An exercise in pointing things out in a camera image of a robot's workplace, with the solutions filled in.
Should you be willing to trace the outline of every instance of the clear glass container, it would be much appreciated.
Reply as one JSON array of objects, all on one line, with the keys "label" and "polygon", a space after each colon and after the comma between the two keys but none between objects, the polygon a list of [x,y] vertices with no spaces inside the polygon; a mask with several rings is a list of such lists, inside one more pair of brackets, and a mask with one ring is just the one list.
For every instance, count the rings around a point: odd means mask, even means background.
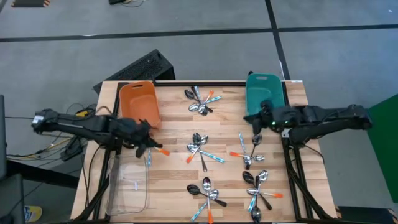
[{"label": "clear glass container", "polygon": [[149,205],[149,173],[145,156],[134,154],[109,159],[108,215],[139,213]]}]

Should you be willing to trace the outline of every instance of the orange basket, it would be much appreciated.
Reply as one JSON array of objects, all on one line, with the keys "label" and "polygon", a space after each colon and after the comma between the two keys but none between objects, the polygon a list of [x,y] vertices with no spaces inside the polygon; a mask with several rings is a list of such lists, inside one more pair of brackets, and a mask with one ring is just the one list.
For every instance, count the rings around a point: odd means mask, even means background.
[{"label": "orange basket", "polygon": [[125,85],[119,91],[120,112],[123,118],[132,118],[138,124],[147,120],[156,129],[160,129],[160,113],[157,104],[155,86],[143,81]]}]

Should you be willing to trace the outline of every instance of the teal basket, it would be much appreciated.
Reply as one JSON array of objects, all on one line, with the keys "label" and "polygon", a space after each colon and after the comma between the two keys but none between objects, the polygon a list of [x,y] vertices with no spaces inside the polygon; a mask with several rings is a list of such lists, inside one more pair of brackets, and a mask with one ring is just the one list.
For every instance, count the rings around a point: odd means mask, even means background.
[{"label": "teal basket", "polygon": [[260,112],[260,103],[264,100],[271,100],[274,107],[285,106],[282,82],[272,74],[249,75],[246,80],[246,114]]}]

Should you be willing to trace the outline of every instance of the orange handle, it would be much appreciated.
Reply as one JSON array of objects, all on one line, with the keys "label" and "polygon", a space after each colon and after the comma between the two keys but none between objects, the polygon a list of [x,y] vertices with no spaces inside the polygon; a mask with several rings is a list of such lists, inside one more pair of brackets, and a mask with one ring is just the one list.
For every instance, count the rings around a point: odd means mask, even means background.
[{"label": "orange handle", "polygon": [[208,211],[209,211],[208,214],[207,214],[208,223],[212,224],[213,223],[213,216],[211,215],[211,210],[209,209]]},{"label": "orange handle", "polygon": [[230,152],[229,154],[230,154],[231,156],[241,156],[241,157],[244,157],[244,155],[239,154],[239,153],[236,153],[236,152]]},{"label": "orange handle", "polygon": [[282,197],[284,197],[284,195],[282,195],[282,194],[274,194],[274,197],[282,198]]},{"label": "orange handle", "polygon": [[170,152],[167,151],[167,150],[165,150],[165,149],[159,149],[158,147],[155,147],[155,149],[157,149],[159,152],[165,154],[166,156],[169,156],[169,155],[170,155]]},{"label": "orange handle", "polygon": [[209,95],[207,96],[207,99],[205,100],[205,102],[210,99],[210,97],[213,95],[213,93],[214,93],[214,91],[210,90]]},{"label": "orange handle", "polygon": [[187,163],[190,163],[193,158],[193,154],[187,159]]}]

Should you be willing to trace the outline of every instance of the wooden table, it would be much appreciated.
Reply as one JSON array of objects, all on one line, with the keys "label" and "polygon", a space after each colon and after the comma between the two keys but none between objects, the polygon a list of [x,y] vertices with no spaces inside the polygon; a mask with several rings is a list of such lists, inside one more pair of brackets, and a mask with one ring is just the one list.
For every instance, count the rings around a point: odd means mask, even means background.
[{"label": "wooden table", "polygon": [[[113,108],[117,85],[118,82],[115,81],[103,82],[98,107]],[[302,82],[285,81],[285,85],[291,105],[306,105],[308,103]],[[226,208],[214,202],[211,203],[215,222],[252,221],[250,213],[247,211],[252,197],[246,193],[246,189],[250,185],[245,183],[242,178],[242,171],[244,171],[242,158],[229,155],[231,151],[242,151],[238,138],[239,132],[243,134],[247,150],[251,151],[252,149],[252,127],[242,119],[245,115],[245,87],[200,87],[203,97],[210,90],[214,90],[214,96],[223,96],[220,101],[209,105],[214,109],[214,113],[209,113],[208,116],[189,112],[188,106],[194,101],[185,97],[183,91],[187,88],[186,86],[156,87],[162,129],[154,134],[154,139],[163,144],[164,149],[168,149],[171,155],[166,157],[157,151],[152,151],[149,208],[137,214],[113,216],[112,222],[189,222],[205,202],[205,197],[190,195],[186,187],[188,184],[201,186],[204,177],[209,177],[213,188],[219,190],[219,199],[228,203]],[[101,110],[98,114],[106,114],[106,110]],[[192,141],[192,134],[195,132],[209,135],[208,144],[203,148],[209,153],[225,159],[224,164],[204,156],[208,168],[208,172],[204,173],[199,154],[195,155],[191,163],[185,162],[190,155],[187,151],[187,144]],[[261,170],[268,170],[268,180],[261,186],[261,189],[284,195],[283,198],[269,199],[273,206],[271,211],[265,208],[261,200],[259,201],[262,221],[295,221],[280,135],[273,133],[270,129],[263,129],[262,136],[262,143],[256,148],[256,154],[263,154],[266,159],[262,162],[253,162],[250,173],[258,175]],[[319,150],[317,141],[310,141],[308,145]],[[93,141],[88,144],[85,156],[86,172],[97,147],[98,145]],[[128,149],[123,149],[122,152],[130,153]],[[309,191],[329,215],[336,217],[321,157],[306,148],[301,149],[300,152]],[[98,188],[103,157],[104,151],[100,150],[93,159],[90,198],[94,196]],[[85,197],[85,181],[83,173],[81,173],[71,218],[77,217],[84,209]],[[299,190],[298,198],[302,216],[306,217],[302,194]],[[107,199],[108,193],[106,192],[101,203],[100,218],[104,216]],[[196,221],[207,221],[206,209],[202,211]]]}]

